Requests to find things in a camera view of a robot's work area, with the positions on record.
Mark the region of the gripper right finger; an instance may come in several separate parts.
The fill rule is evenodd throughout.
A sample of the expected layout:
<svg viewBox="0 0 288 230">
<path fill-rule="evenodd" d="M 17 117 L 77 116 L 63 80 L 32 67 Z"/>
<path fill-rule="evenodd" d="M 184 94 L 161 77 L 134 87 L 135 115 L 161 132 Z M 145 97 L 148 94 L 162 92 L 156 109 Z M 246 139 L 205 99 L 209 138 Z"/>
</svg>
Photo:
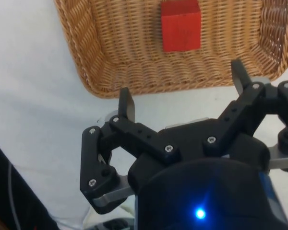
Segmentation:
<svg viewBox="0 0 288 230">
<path fill-rule="evenodd" d="M 261 171 L 288 172 L 288 80 L 273 86 L 269 79 L 252 81 L 242 61 L 231 61 L 232 80 L 239 94 L 218 119 L 203 143 L 206 156 L 243 162 Z M 284 123 L 277 144 L 267 147 L 253 137 L 266 115 L 277 115 Z"/>
</svg>

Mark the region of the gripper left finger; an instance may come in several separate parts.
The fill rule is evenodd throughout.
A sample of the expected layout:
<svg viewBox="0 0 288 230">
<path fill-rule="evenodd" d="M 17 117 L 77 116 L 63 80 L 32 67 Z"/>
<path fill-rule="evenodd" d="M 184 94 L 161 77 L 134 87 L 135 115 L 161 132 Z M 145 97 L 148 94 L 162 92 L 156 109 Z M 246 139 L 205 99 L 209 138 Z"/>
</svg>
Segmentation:
<svg viewBox="0 0 288 230">
<path fill-rule="evenodd" d="M 112 151 L 118 147 L 136 158 L 126 176 L 110 165 Z M 91 126 L 82 133 L 80 190 L 97 213 L 106 214 L 138 195 L 154 174 L 180 159 L 176 144 L 135 122 L 131 92 L 122 88 L 118 113 L 102 127 Z"/>
</svg>

